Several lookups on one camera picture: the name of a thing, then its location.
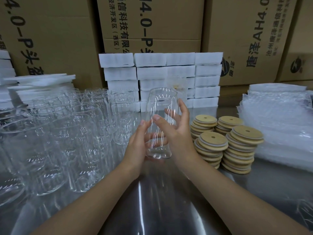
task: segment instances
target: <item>glass rim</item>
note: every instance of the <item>glass rim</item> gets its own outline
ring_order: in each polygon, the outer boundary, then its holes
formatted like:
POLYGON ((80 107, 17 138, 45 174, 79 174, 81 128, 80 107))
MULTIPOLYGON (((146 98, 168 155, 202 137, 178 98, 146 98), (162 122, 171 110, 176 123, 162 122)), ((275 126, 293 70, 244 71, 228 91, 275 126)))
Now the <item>glass rim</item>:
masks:
POLYGON ((152 89, 149 91, 149 95, 152 94, 152 95, 155 95, 155 96, 160 96, 160 95, 153 94, 152 91, 153 91, 153 90, 163 90, 163 89, 166 89, 166 90, 169 90, 169 91, 172 91, 172 92, 175 93, 174 96, 169 96, 169 97, 164 97, 164 96, 162 96, 163 98, 168 98, 168 99, 169 99, 169 98, 173 98, 173 97, 176 97, 177 94, 178 94, 178 92, 177 92, 175 89, 173 89, 173 88, 168 88, 168 87, 155 87, 155 88, 152 88, 152 89))
POLYGON ((12 122, 10 122, 10 123, 7 123, 7 124, 5 124, 5 125, 3 125, 3 126, 0 127, 0 134, 20 133, 20 132, 25 132, 25 131, 29 131, 29 130, 34 130, 34 129, 37 129, 37 128, 41 128, 41 127, 43 127, 43 126, 46 126, 46 125, 50 124, 51 122, 53 122, 53 121, 49 121, 49 122, 47 122, 47 123, 44 123, 44 124, 41 124, 41 125, 36 125, 36 126, 34 126, 34 127, 31 127, 31 128, 28 128, 28 129, 22 129, 22 130, 14 130, 14 131, 5 131, 5 130, 2 130, 3 128, 5 128, 5 127, 7 127, 7 126, 10 126, 10 125, 12 125, 12 124, 14 124, 14 123, 17 123, 17 122, 20 122, 20 121, 27 121, 27 120, 33 121, 34 118, 27 118, 27 119, 15 120, 15 121, 12 121, 12 122))

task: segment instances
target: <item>white packaging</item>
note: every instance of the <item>white packaging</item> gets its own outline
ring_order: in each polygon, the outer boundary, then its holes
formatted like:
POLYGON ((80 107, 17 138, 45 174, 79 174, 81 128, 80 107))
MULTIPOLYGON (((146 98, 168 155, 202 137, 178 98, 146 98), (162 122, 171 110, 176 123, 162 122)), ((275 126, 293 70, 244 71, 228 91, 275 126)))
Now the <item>white packaging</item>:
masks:
POLYGON ((167 66, 194 65, 195 53, 170 53, 166 54, 167 66))
POLYGON ((194 87, 218 86, 220 76, 195 77, 194 87))
POLYGON ((133 67, 134 58, 132 53, 126 54, 99 54, 102 68, 133 67))
POLYGON ((14 68, 0 68, 0 77, 15 77, 16 73, 14 68))
POLYGON ((109 90, 136 90, 138 91, 138 80, 108 81, 109 90))
POLYGON ((195 65, 221 64, 223 59, 222 52, 215 53, 196 53, 195 65))
POLYGON ((151 90, 156 87, 167 87, 165 79, 139 80, 140 90, 151 90))
POLYGON ((194 77, 195 66, 169 66, 167 67, 167 76, 194 77))
POLYGON ((195 89, 195 88, 188 89, 188 90, 187 90, 187 98, 188 98, 188 99, 194 98, 195 92, 196 92, 196 89, 195 89))
POLYGON ((147 102, 140 102, 140 111, 146 112, 147 102))
POLYGON ((194 108, 216 107, 218 106, 218 97, 194 99, 194 108))
POLYGON ((137 79, 165 79, 167 77, 166 67, 150 67, 150 68, 137 68, 137 79))
POLYGON ((161 53, 138 53, 134 54, 136 67, 166 66, 166 54, 161 53))
POLYGON ((149 90, 141 90, 140 91, 140 100, 143 102, 148 101, 149 98, 149 90))
POLYGON ((187 99, 184 103, 187 106, 187 108, 193 108, 194 107, 194 99, 187 99))
POLYGON ((219 96, 220 86, 195 88, 195 98, 207 98, 219 96))
POLYGON ((200 65, 196 67, 196 77, 220 76, 222 65, 200 65))
POLYGON ((106 81, 137 80, 136 67, 129 68, 104 68, 106 81))
POLYGON ((188 77, 187 78, 187 87, 188 88, 194 88, 195 87, 195 78, 194 77, 188 77))
POLYGON ((0 59, 0 68, 13 68, 11 60, 0 59))
POLYGON ((6 50, 0 50, 0 59, 11 59, 9 52, 6 50))
POLYGON ((140 102, 136 102, 135 103, 135 112, 139 112, 140 111, 140 102))

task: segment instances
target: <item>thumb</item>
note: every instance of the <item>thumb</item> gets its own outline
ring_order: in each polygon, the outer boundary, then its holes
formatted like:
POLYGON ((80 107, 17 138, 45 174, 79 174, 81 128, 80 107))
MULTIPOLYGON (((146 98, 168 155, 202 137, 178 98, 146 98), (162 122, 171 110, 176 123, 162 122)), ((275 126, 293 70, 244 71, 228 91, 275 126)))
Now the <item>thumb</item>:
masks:
POLYGON ((166 121, 166 119, 159 115, 154 115, 152 118, 154 123, 164 132, 166 137, 172 138, 174 136, 175 129, 166 121))

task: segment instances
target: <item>fingernail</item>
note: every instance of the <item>fingernail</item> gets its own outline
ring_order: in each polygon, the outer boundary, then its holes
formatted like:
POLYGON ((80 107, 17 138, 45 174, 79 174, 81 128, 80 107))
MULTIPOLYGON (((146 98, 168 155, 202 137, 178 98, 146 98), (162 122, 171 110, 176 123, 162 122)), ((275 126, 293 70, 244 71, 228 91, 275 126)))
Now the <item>fingernail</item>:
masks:
POLYGON ((152 118, 153 118, 154 120, 158 120, 158 119, 160 118, 160 116, 159 116, 159 115, 154 115, 152 118))

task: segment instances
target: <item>stainless steel table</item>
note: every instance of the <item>stainless steel table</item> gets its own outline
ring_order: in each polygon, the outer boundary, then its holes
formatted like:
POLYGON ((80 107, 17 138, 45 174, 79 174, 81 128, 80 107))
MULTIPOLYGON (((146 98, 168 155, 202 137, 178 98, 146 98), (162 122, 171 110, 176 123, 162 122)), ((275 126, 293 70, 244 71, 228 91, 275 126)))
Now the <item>stainless steel table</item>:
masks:
MULTIPOLYGON (((193 109, 191 118, 199 112, 214 114, 214 111, 216 109, 193 109)), ((217 116, 222 115, 236 116, 236 109, 218 109, 217 116)), ((125 147, 115 147, 117 154, 122 155, 125 147)), ((257 158, 247 175, 234 174, 222 168, 219 171, 313 231, 312 173, 257 158)), ((47 196, 25 198, 10 205, 9 209, 7 207, 6 212, 3 212, 5 208, 0 208, 1 234, 28 234, 79 196, 65 185, 47 196)), ((99 234, 230 232, 198 189, 168 159, 164 164, 145 162, 142 174, 123 194, 99 234)))

